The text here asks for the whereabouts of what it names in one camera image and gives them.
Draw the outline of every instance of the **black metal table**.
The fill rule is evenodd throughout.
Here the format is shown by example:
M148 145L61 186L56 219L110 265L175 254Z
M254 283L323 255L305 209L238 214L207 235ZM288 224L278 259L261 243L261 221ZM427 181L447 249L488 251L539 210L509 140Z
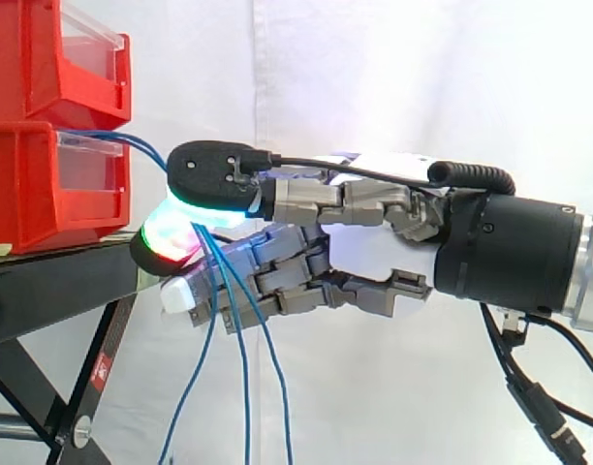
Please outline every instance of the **black metal table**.
M0 438L41 441L47 465L107 465L91 424L139 290L129 236L34 256L0 258L0 392L18 416L0 414ZM106 305L68 402L17 338Z

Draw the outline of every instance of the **black connector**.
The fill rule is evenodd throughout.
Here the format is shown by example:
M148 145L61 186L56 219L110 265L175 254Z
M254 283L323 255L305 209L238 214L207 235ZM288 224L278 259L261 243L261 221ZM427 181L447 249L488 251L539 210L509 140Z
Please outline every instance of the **black connector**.
M272 153L266 150L254 148L241 150L236 159L239 161L239 168L243 174L257 174L260 171L268 171L273 168Z
M278 153L273 153L270 155L270 162L272 163L274 168L281 168L282 167L282 158L281 155Z
M523 388L508 381L508 390L534 427L564 465L586 465L585 449L566 424L552 398L539 383Z
M528 327L529 325L526 325L523 331L511 331L508 329L504 329L503 331L501 331L501 337L510 349L513 349L514 347L524 346L525 342L527 342Z

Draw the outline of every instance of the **silver metal arm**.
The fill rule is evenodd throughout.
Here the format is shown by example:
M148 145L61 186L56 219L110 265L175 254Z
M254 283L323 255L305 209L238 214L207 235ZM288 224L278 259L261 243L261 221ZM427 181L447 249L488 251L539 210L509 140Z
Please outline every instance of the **silver metal arm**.
M391 317L396 295L426 299L431 291L425 277L396 270L386 282L375 282L340 271L328 261L328 236L320 226L297 227L273 224L223 248L228 259L256 298L265 318L309 312L326 305L345 303L368 313ZM225 283L216 265L208 269L200 260L172 278L162 290L165 302L173 302L190 290L189 309L194 326L210 319L212 286L210 274L219 285L218 310L227 332L234 331ZM243 327L259 323L243 290L232 281Z

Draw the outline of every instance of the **blue cable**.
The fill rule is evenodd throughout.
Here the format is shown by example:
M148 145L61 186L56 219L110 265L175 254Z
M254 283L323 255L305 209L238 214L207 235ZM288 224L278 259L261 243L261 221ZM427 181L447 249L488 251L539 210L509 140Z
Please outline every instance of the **blue cable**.
M163 160L163 158L161 157L159 152L152 145L150 145L148 142L146 142L143 139L137 138L132 135L124 134L124 133L118 133L115 131L70 130L67 132L72 133L72 134L78 134L80 136L91 137L91 138L95 138L95 139L99 139L99 140L114 140L114 141L127 143L128 145L131 145L132 147L136 148L140 152L147 155L150 159L152 159L159 166L159 168L161 168L163 171L167 172L166 162ZM272 337L270 336L270 332L268 331L268 327L266 326L266 321L265 321L264 315L262 313L262 310L260 309L260 306L258 305L258 302L256 301L256 299L252 296L247 285L244 283L242 278L238 275L234 266L227 259L226 255L223 253L221 248L217 246L214 238L210 235L210 233L208 232L206 227L201 226L201 225L194 225L194 229L196 230L196 234L198 235L198 239L199 239L200 244L204 250L204 255L206 257L207 265L208 265L209 269L212 268L211 262L210 262L210 256L212 255L215 258L215 261L217 262L217 265L219 266L219 270L221 272L222 278L223 278L224 282L226 283L226 289L228 291L228 297L230 299L230 305L231 305L231 310L232 310L232 314L233 314L233 318L234 318L236 334L238 337L238 346L240 349L240 354L241 354L241 358L242 358L242 367L243 367L243 391L244 391L244 404L245 404L245 465L249 465L250 455L251 455L251 406L250 406L250 400L249 400L249 367L248 367L249 365L248 365L247 354L246 354L246 350L245 350L244 339L242 337L242 323L241 323L241 319L240 319L240 313L238 312L238 310L236 308L236 303L235 303L235 299L234 299L234 290L232 289L232 284L230 283L230 279L228 277L228 273L224 267L224 264L228 267L230 273L233 275L233 277L236 280L236 282L238 283L239 287L241 289L243 289L243 291L247 295L247 299L248 299L249 303L251 304L251 306L253 307L256 317L258 318L258 320L260 321L260 324L262 325L262 328L263 328L263 331L265 334L265 339L268 344L268 350L270 352L272 363L273 363L273 366L275 367L275 371L277 373L277 377L279 379L279 384L280 384L281 391L282 391L282 400L283 400L283 404L284 404L284 428L285 428L285 434L286 434L286 451L288 454L288 463L290 465L292 465L293 464L293 452L292 452L292 439L291 439L291 433L290 433L290 411L289 411L289 403L288 403L288 390L286 387L286 380L285 380L283 371L281 369L281 366L279 364L277 354L275 353L275 348L274 348L274 345L272 342ZM214 274L212 272L210 273L210 279L212 282L213 294L212 294L212 304L211 304L211 320L210 320L210 325L208 327L208 333L206 334L206 338L204 340L202 353L200 354L200 359L198 360L198 364L194 370L194 373L193 373L186 389L184 390L182 396L180 397L178 405L176 406L176 410L174 412L172 422L170 424L170 429L168 431L168 436L166 438L166 441L163 446L163 450L161 452L161 458L159 459L159 462L158 462L159 465L162 465L163 461L165 460L165 458L167 456L167 453L168 453L168 450L170 447L170 443L172 441L172 436L173 436L173 432L175 430L176 423L178 421L178 418L180 416L180 413L182 411L184 403L186 402L186 399L189 396L189 394L193 388L193 385L195 384L195 382L197 381L197 379L200 375L203 363L205 361L205 358L206 358L206 355L208 352L210 339L211 339L212 333L214 331L215 319L216 319L216 314L217 314L218 287L217 287L216 280L214 278Z
M136 148L140 152L147 155L154 163L156 163L161 170L167 172L167 165L165 160L161 157L159 152L143 139L131 136L129 134L117 133L115 131L99 131L99 130L66 130L67 133L93 138L98 140L111 140L116 142L126 143Z
M236 328L236 336L238 337L238 347L240 349L240 357L242 359L242 376L243 376L243 397L245 404L245 465L249 465L251 459L251 405L249 400L249 362L247 360L247 352L245 350L245 341L242 337L242 321L240 320L240 312L236 305L234 298L234 291L232 289L232 283L230 282L230 276L228 271L224 267L224 263L227 263L226 255L221 252L221 255L217 254L217 250L221 250L215 243L214 238L208 232L205 226L194 225L194 228L202 233L210 252L217 261L217 266L221 272L221 277L228 290L228 298L230 299L230 307L232 310L232 318L234 319L234 326Z
M208 267L208 269L212 269L212 262L210 260L211 256L208 253L208 247L207 247L206 242L201 234L198 235L198 240L200 241L200 244L204 251L204 258L206 260L206 266ZM170 423L170 428L168 430L168 435L165 438L165 442L163 443L163 448L161 450L161 456L159 458L159 461L157 462L158 465L163 465L163 462L165 461L165 459L168 455L168 451L170 449L170 444L172 442L173 432L176 428L176 424L178 423L180 413L182 412L182 408L184 407L184 404L187 401L187 397L189 397L189 394L191 393L191 389L193 388L193 385L196 383L196 381L198 380L198 377L200 376L200 372L202 371L203 363L205 362L206 355L208 353L208 347L210 346L210 340L212 338L212 334L215 329L215 321L216 321L216 317L217 317L218 287L217 287L217 281L215 280L214 274L213 273L209 273L209 274L210 274L210 283L212 286L212 297L211 297L211 303L210 303L210 324L208 325L208 332L206 333L206 338L203 341L202 353L200 354L200 359L198 360L198 364L196 365L196 368L193 371L193 375L191 376L191 379L189 380L187 387L184 389L184 392L180 396L180 400L178 401L178 404L176 405L176 410L173 413L172 422Z
M221 259L221 261L217 260L217 263L223 262L226 264L230 273L238 283L239 287L243 289L245 295L247 295L247 300L249 300L249 304L254 309L254 313L256 317L260 321L260 325L262 326L262 330L265 334L266 343L268 344L268 352L270 353L270 358L272 360L273 366L275 368L275 373L277 373L277 379L279 380L279 386L281 387L281 396L282 402L284 407L284 431L285 431L285 440L286 440L286 453L288 455L288 463L289 465L293 465L294 458L293 458L293 446L292 446L292 436L290 431L290 405L288 402L288 388L286 387L286 378L284 377L284 372L281 369L281 365L279 363L279 359L277 358L277 353L275 352L275 346L273 344L273 339L270 335L270 331L268 330L268 326L266 325L265 316L258 305L258 301L253 297L249 287L244 282L244 280L240 277L239 273L236 271L232 263L226 257L226 254L221 250L221 247L217 246L216 242L214 241L213 237L209 237L208 231L206 231L206 239L208 245L210 246L211 251L215 257Z

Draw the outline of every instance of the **clear plastic window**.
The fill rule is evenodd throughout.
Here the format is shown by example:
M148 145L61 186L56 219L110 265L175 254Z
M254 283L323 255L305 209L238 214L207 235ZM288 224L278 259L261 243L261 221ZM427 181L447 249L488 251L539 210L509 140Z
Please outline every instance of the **clear plastic window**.
M117 191L119 159L124 148L116 142L57 133L57 156L62 189Z
M115 53L124 48L124 39L66 1L60 15L64 57L116 82Z

